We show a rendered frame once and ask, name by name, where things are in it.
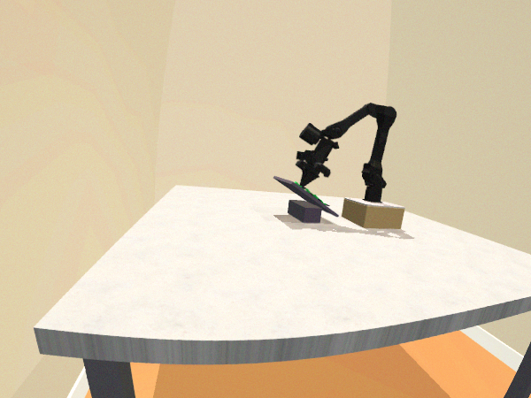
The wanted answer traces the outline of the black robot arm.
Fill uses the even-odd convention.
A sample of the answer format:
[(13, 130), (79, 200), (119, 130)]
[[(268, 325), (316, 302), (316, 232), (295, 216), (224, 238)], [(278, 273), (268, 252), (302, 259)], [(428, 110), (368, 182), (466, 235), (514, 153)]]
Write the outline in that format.
[[(362, 200), (371, 203), (383, 203), (381, 202), (381, 194), (382, 190), (386, 187), (387, 182), (381, 176), (381, 160), (383, 158), (389, 129), (396, 119), (396, 110), (393, 107), (378, 105), (376, 103), (365, 104), (364, 107), (361, 107), (358, 111), (349, 115), (349, 117), (340, 122), (335, 122), (331, 126), (327, 126), (324, 130), (320, 131), (313, 124), (309, 123), (299, 135), (299, 138), (311, 145), (318, 145), (316, 148), (323, 150), (329, 155), (332, 149), (339, 149), (338, 142), (334, 142), (331, 139), (339, 139), (346, 134), (351, 126), (368, 115), (376, 118), (378, 129), (374, 140), (371, 158), (368, 163), (364, 163), (363, 171), (361, 171), (362, 178), (367, 186), (365, 199)], [(327, 136), (328, 138), (324, 136)], [(317, 160), (318, 151), (315, 151), (315, 153), (312, 154), (311, 150), (306, 149), (305, 152), (297, 151), (296, 153), (296, 160), (312, 161), (311, 164), (314, 164)]]

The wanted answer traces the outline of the grey switch panel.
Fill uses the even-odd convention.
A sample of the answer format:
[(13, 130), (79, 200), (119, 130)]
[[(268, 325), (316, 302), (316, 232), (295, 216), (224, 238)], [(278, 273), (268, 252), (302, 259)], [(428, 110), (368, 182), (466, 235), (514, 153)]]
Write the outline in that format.
[(339, 217), (338, 214), (328, 208), (330, 205), (323, 203), (316, 195), (312, 194), (308, 188), (300, 186), (296, 181), (285, 180), (277, 176), (273, 176), (273, 178), (305, 199), (305, 201), (289, 200), (288, 214), (299, 221), (309, 224), (320, 224), (322, 211), (329, 213), (334, 217)]

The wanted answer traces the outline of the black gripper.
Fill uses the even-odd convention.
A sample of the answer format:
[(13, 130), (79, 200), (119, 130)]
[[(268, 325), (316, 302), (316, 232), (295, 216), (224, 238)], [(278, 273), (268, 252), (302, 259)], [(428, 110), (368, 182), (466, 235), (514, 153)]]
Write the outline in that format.
[(324, 165), (325, 161), (328, 160), (327, 153), (324, 152), (321, 149), (315, 148), (314, 151), (312, 151), (312, 154), (315, 153), (315, 151), (318, 151), (317, 160), (314, 164), (311, 164), (309, 161), (297, 161), (296, 166), (302, 169), (303, 175), (300, 182), (300, 186), (305, 187), (308, 185), (311, 181), (317, 179), (319, 177), (319, 173), (321, 172), (324, 174), (325, 177), (329, 178), (330, 170)]

